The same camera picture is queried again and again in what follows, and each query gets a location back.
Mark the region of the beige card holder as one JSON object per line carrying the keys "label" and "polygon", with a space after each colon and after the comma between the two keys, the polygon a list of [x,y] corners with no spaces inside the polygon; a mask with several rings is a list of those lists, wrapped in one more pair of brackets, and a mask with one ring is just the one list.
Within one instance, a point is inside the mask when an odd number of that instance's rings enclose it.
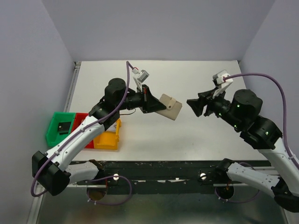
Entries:
{"label": "beige card holder", "polygon": [[176,120],[182,109],[182,103],[166,94],[161,95],[159,102],[166,106],[166,109],[157,111],[156,113],[171,120]]}

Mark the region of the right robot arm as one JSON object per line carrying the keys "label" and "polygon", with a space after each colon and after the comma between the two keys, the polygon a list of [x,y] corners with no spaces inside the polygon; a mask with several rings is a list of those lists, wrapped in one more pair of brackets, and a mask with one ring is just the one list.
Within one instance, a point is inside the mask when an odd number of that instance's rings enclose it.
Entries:
{"label": "right robot arm", "polygon": [[261,153],[278,172],[267,175],[236,161],[223,159],[215,168],[213,179],[221,183],[242,182],[274,198],[285,210],[299,211],[299,160],[287,149],[283,134],[270,119],[259,115],[263,101],[251,90],[238,90],[232,101],[225,93],[214,97],[216,90],[198,94],[198,99],[189,99],[187,104],[197,117],[212,113],[231,125],[240,137]]}

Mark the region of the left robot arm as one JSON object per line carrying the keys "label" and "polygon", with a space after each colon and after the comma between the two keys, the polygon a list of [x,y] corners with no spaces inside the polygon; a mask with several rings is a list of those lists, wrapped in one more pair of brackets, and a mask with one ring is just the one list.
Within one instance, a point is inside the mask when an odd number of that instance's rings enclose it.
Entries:
{"label": "left robot arm", "polygon": [[143,113],[152,113],[166,109],[145,84],[136,92],[128,87],[128,82],[113,78],[104,93],[70,135],[47,152],[37,151],[32,156],[33,182],[39,182],[52,196],[60,194],[71,183],[73,175],[67,168],[76,155],[116,122],[121,110],[140,108]]}

